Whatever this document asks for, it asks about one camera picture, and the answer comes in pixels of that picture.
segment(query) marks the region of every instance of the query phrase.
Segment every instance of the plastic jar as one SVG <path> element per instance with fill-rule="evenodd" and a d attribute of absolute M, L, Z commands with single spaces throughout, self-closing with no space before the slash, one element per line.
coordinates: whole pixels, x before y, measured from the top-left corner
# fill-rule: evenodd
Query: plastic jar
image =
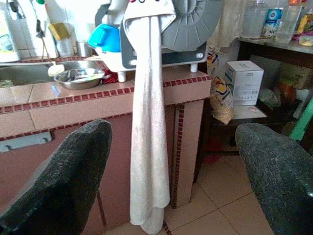
<path fill-rule="evenodd" d="M 268 4 L 265 0 L 254 0 L 249 4 L 245 12 L 243 22 L 243 38 L 259 38 L 268 12 Z"/>

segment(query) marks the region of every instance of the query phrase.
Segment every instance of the plastic bag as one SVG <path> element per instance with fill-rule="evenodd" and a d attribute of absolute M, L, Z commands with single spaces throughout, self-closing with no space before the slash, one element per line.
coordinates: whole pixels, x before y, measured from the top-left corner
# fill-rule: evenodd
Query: plastic bag
<path fill-rule="evenodd" d="M 210 104 L 213 108 L 213 117 L 225 125 L 234 117 L 231 90 L 224 79 L 218 76 L 212 82 Z"/>

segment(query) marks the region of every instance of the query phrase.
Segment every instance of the red tile border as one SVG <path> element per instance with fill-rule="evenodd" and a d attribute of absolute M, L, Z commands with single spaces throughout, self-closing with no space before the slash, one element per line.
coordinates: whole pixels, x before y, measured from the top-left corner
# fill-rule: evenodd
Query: red tile border
<path fill-rule="evenodd" d="M 200 100 L 204 100 L 204 99 L 197 99 L 197 100 L 191 100 L 191 101 L 184 102 L 184 103 L 177 103 L 177 104 L 168 105 L 168 106 L 178 106 L 179 105 L 179 128 L 178 128 L 178 138 L 177 138 L 177 148 L 176 148 L 176 151 L 177 151 L 176 154 L 179 154 L 179 158 L 176 156 L 176 163 L 178 163 L 178 164 L 180 162 L 181 137 L 182 137 L 182 132 L 183 132 L 183 115 L 184 115 L 185 104 L 200 101 Z M 124 116 L 130 115 L 130 114 L 132 114 L 132 113 L 130 112 L 130 113 L 125 113 L 125 114 L 120 114 L 120 115 L 115 115 L 115 116 L 108 116 L 108 117 L 105 117 L 102 119 L 107 120 L 107 119 L 116 118 L 116 117 L 119 118 L 119 117 L 124 117 Z M 86 123 L 91 122 L 91 121 L 94 121 L 94 120 L 88 120 L 88 121 L 83 121 L 83 122 L 79 122 L 79 123 L 73 123 L 73 124 L 68 124 L 68 125 L 63 125 L 63 126 L 51 127 L 49 129 L 35 130 L 33 132 L 22 133 L 22 134 L 18 134 L 15 136 L 0 137 L 0 141 L 10 140 L 10 139 L 18 138 L 18 137 L 23 137 L 23 136 L 30 136 L 30 135 L 34 135 L 37 133 L 44 133 L 44 132 L 48 132 L 48 131 L 66 129 L 66 128 L 70 128 L 73 126 L 85 125 Z"/>
<path fill-rule="evenodd" d="M 82 59 L 82 58 L 83 57 L 74 56 L 74 57 L 62 58 L 62 59 L 64 59 L 64 61 L 71 61 L 73 59 L 77 60 L 77 59 Z M 97 64 L 99 65 L 99 67 L 101 66 L 101 68 L 107 69 L 106 65 L 103 62 L 100 61 Z M 211 80 L 211 77 L 209 75 L 197 77 L 197 78 L 188 78 L 188 79 L 164 82 L 163 86 L 164 87 L 179 86 L 179 85 L 202 82 L 202 81 L 207 81 L 207 80 Z M 134 87 L 129 87 L 129 88 L 109 90 L 109 91 L 103 91 L 103 92 L 97 92 L 97 93 L 91 93 L 91 94 L 69 96 L 69 97 L 52 99 L 52 100 L 43 100 L 40 102 L 32 102 L 32 103 L 26 103 L 26 104 L 21 104 L 21 105 L 0 107 L 0 115 L 12 113 L 12 112 L 42 108 L 42 107 L 49 107 L 49 106 L 54 106 L 54 105 L 62 105 L 62 104 L 67 104 L 67 103 L 72 103 L 72 102 L 99 99 L 99 98 L 110 97 L 110 96 L 115 96 L 115 95 L 130 94 L 133 92 L 134 92 Z"/>
<path fill-rule="evenodd" d="M 130 114 L 132 114 L 132 113 L 114 115 L 114 116 L 109 116 L 109 117 L 105 117 L 105 118 L 102 118 L 102 119 L 103 120 L 108 120 L 108 119 L 116 118 L 116 117 L 117 118 L 124 117 L 124 116 L 130 115 Z M 88 120 L 88 121 L 82 121 L 82 122 L 68 124 L 68 125 L 51 127 L 49 129 L 35 130 L 35 131 L 32 131 L 32 132 L 22 133 L 22 134 L 18 134 L 18 135 L 15 135 L 15 136 L 0 137 L 0 141 L 11 140 L 11 139 L 19 138 L 19 137 L 35 135 L 35 134 L 44 133 L 44 132 L 48 132 L 48 131 L 63 130 L 63 129 L 67 129 L 67 128 L 74 127 L 74 126 L 80 126 L 80 125 L 83 126 L 83 125 L 85 125 L 85 124 L 87 124 L 87 123 L 89 123 L 91 121 L 94 121 L 94 120 Z"/>
<path fill-rule="evenodd" d="M 171 230 L 169 229 L 165 221 L 163 221 L 163 228 L 167 235 L 172 235 Z"/>
<path fill-rule="evenodd" d="M 176 142 L 176 155 L 173 157 L 175 158 L 175 166 L 174 166 L 174 188 L 173 188 L 173 195 L 172 195 L 172 207 L 174 209 L 177 208 L 177 194 L 178 194 L 178 183 L 179 183 L 179 167 L 180 167 L 180 153 L 181 153 L 181 139 L 183 133 L 183 123 L 184 123 L 184 112 L 185 112 L 185 105 L 179 105 L 178 110 L 179 112 L 179 131 L 177 133 L 177 142 Z"/>

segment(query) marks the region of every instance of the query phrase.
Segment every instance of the white towel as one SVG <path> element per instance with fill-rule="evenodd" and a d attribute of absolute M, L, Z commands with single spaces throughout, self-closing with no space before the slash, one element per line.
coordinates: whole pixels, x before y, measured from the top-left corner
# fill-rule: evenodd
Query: white towel
<path fill-rule="evenodd" d="M 162 229 L 170 202 L 161 61 L 161 32 L 175 19 L 171 0 L 131 0 L 126 35 L 137 52 L 132 156 L 131 223 L 151 235 Z"/>

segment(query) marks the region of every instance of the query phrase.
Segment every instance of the beige floor tile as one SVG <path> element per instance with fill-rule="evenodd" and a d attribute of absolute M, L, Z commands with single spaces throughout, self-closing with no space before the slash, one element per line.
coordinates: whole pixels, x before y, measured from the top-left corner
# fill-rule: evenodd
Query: beige floor tile
<path fill-rule="evenodd" d="M 250 183 L 225 161 L 203 164 L 198 184 L 218 207 L 252 192 Z"/>
<path fill-rule="evenodd" d="M 223 156 L 223 159 L 230 164 L 242 177 L 249 181 L 246 173 L 246 167 L 243 159 L 240 156 Z"/>
<path fill-rule="evenodd" d="M 220 211 L 241 235 L 274 235 L 253 193 Z"/>
<path fill-rule="evenodd" d="M 172 231 L 173 235 L 238 235 L 225 217 L 214 211 Z"/>
<path fill-rule="evenodd" d="M 172 209 L 168 206 L 165 209 L 164 220 L 170 230 L 177 229 L 205 214 L 216 209 L 211 199 L 205 195 L 198 184 L 193 184 L 191 203 Z"/>
<path fill-rule="evenodd" d="M 147 235 L 140 226 L 132 225 L 131 223 L 123 224 L 116 228 L 105 231 L 102 235 Z M 164 229 L 157 235 L 166 235 Z"/>

